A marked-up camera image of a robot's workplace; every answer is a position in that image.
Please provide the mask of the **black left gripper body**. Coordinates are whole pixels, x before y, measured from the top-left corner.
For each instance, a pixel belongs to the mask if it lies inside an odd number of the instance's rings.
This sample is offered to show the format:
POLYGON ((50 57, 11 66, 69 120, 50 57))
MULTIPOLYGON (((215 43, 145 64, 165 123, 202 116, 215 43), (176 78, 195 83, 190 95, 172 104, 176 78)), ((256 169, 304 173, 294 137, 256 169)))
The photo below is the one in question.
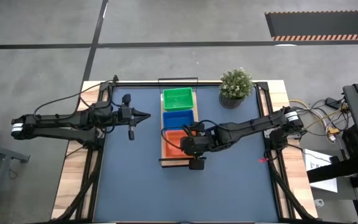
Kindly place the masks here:
POLYGON ((129 130, 128 130, 129 139, 131 141, 133 141, 135 139, 135 136, 134 136, 135 124, 134 124, 134 119, 132 118, 132 108, 129 106, 130 102, 131 102, 131 95, 130 94, 125 94, 122 97, 120 120, 121 120, 122 123, 125 123, 125 124, 128 125, 128 127, 129 127, 129 130))

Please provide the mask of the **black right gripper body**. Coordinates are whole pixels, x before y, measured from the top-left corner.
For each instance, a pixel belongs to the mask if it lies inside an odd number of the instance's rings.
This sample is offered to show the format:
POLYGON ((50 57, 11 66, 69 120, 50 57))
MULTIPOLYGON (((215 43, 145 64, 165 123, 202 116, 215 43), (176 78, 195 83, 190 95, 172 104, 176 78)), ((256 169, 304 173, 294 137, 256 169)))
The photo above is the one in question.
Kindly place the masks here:
POLYGON ((191 156, 189 160, 190 170, 203 170, 205 152, 216 152, 216 126, 205 128, 203 123, 195 123, 192 126, 182 126, 186 136, 180 140, 182 151, 191 156))

